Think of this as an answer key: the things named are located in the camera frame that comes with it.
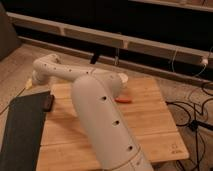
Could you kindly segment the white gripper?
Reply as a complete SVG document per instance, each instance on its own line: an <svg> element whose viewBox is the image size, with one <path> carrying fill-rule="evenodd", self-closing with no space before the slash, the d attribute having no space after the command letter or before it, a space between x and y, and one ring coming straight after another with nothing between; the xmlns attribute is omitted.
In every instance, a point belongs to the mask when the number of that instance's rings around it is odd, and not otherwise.
<svg viewBox="0 0 213 171"><path fill-rule="evenodd" d="M37 85L43 85L44 81L39 80L35 75L29 78L25 84L26 89L31 89Z"/></svg>

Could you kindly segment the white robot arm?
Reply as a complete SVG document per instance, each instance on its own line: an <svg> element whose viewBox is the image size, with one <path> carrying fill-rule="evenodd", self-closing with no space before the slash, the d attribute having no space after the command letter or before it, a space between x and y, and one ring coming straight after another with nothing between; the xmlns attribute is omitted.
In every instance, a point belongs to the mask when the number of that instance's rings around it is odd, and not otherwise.
<svg viewBox="0 0 213 171"><path fill-rule="evenodd" d="M66 65L49 54L33 62L27 85L44 85L52 76L72 83L72 104L104 171L154 171L116 105L123 89L120 73Z"/></svg>

